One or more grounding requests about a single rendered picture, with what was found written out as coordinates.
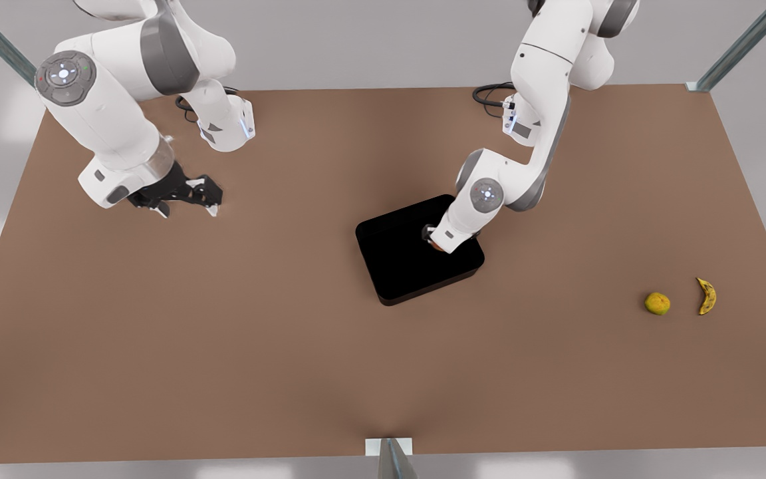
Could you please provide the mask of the black storage box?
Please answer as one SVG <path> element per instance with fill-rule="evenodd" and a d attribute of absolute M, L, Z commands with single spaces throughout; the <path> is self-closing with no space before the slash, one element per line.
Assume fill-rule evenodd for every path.
<path fill-rule="evenodd" d="M 360 222 L 358 247 L 382 304 L 392 306 L 474 275 L 485 261 L 477 239 L 448 254 L 422 237 L 455 200 L 443 194 Z"/>

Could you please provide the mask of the spotted yellow banana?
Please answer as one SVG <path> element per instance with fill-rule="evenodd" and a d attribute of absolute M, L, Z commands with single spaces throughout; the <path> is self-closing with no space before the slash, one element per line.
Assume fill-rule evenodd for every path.
<path fill-rule="evenodd" d="M 700 303 L 699 315 L 705 315 L 713 309 L 715 301 L 717 301 L 717 294 L 715 293 L 714 286 L 710 282 L 699 277 L 696 277 L 696 280 L 704 293 L 704 298 L 702 303 Z"/>

